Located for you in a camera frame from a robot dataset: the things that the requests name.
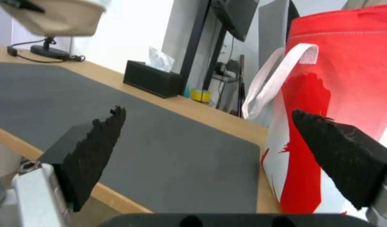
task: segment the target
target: black cable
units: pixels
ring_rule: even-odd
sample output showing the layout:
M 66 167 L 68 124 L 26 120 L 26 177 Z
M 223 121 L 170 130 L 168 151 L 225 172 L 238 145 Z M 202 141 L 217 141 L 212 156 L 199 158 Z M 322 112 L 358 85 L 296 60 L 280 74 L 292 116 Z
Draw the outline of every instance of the black cable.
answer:
M 231 60 L 233 48 L 234 48 L 234 36 L 232 36 L 230 56 L 228 57 L 228 60 L 227 60 L 227 63 L 226 63 L 226 67 L 224 68 L 223 74 L 222 74 L 222 76 L 221 76 L 221 82 L 220 82 L 219 88 L 218 88 L 219 99 L 218 99 L 218 101 L 217 101 L 216 107 L 218 107 L 218 106 L 220 105 L 220 103 L 221 103 L 221 92 L 220 92 L 220 87 L 221 87 L 222 81 L 224 81 L 224 74 L 225 74 L 225 72 L 227 71 L 227 65 L 228 65 L 228 62 L 230 62 L 230 60 Z
M 7 46 L 7 53 L 10 56 L 19 56 L 20 58 L 23 58 L 23 59 L 28 60 L 28 61 L 33 61 L 36 63 L 62 63 L 62 62 L 67 62 L 67 61 L 75 61 L 75 62 L 85 61 L 85 56 L 83 56 L 83 55 L 81 55 L 81 56 L 77 56 L 77 55 L 69 56 L 68 58 L 66 58 L 64 60 L 60 60 L 60 61 L 40 61 L 40 60 L 35 60 L 35 59 L 31 59 L 31 58 L 22 56 L 18 53 L 18 50 L 14 48 L 14 46 L 20 46 L 20 45 L 32 44 L 32 43 L 40 43 L 40 42 L 43 42 L 45 40 L 46 40 L 46 38 L 43 40 L 37 40 L 37 41 L 31 41 L 31 42 L 25 42 L 25 43 L 16 43 L 16 44 L 13 44 L 11 46 Z M 56 41 L 52 40 L 50 42 L 50 44 L 55 45 Z
M 38 41 L 25 42 L 25 43 L 16 43 L 16 44 L 11 45 L 11 47 L 13 47 L 13 46 L 19 46 L 19 45 L 25 45 L 25 44 L 31 44 L 31 43 L 40 43 L 40 42 L 43 42 L 43 41 L 45 41 L 45 40 L 46 40 L 46 38 L 43 39 L 43 40 L 38 40 Z

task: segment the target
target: desk edge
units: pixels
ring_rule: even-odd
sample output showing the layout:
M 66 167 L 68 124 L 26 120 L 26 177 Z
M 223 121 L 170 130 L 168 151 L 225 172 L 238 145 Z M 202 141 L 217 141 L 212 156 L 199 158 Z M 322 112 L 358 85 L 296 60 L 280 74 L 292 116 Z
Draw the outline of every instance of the desk edge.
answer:
M 0 144 L 10 148 L 13 152 L 18 153 L 29 160 L 36 160 L 43 154 L 43 151 L 1 128 Z M 91 196 L 122 214 L 153 213 L 151 210 L 101 183 L 97 183 L 97 185 L 95 185 L 91 192 Z

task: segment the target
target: gray desk mat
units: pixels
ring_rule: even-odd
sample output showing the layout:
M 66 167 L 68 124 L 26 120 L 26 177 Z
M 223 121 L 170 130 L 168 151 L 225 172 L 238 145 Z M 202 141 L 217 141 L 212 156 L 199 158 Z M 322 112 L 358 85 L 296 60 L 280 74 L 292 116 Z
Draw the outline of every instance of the gray desk mat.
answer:
M 60 66 L 0 63 L 0 128 L 43 151 L 115 105 L 127 118 L 101 183 L 154 212 L 256 211 L 257 145 Z

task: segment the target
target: beige hat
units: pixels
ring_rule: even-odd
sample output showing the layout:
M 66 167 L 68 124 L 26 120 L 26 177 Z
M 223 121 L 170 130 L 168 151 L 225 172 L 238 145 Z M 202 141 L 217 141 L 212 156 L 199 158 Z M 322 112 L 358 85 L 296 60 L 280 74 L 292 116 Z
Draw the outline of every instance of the beige hat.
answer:
M 85 0 L 28 0 L 45 13 L 0 3 L 28 31 L 39 36 L 92 36 L 105 8 Z

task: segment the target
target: white bag handle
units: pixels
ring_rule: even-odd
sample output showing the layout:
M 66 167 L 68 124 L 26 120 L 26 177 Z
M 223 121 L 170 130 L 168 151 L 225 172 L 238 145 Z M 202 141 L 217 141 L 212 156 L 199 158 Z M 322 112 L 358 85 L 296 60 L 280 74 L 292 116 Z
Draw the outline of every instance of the white bag handle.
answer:
M 265 87 L 258 94 L 259 90 L 264 85 L 264 82 L 281 55 L 284 54 L 284 48 L 279 48 L 273 52 L 270 58 L 265 62 L 259 70 L 251 85 L 249 86 L 248 95 L 242 106 L 242 113 L 244 119 L 254 119 L 262 111 L 262 108 L 272 100 L 283 83 L 293 70 L 294 66 L 299 62 L 300 64 L 316 64 L 318 58 L 319 48 L 315 44 L 300 43 L 293 47 L 285 56 L 283 61 L 272 74 Z M 255 105 L 252 110 L 248 111 L 248 105 L 256 97 Z

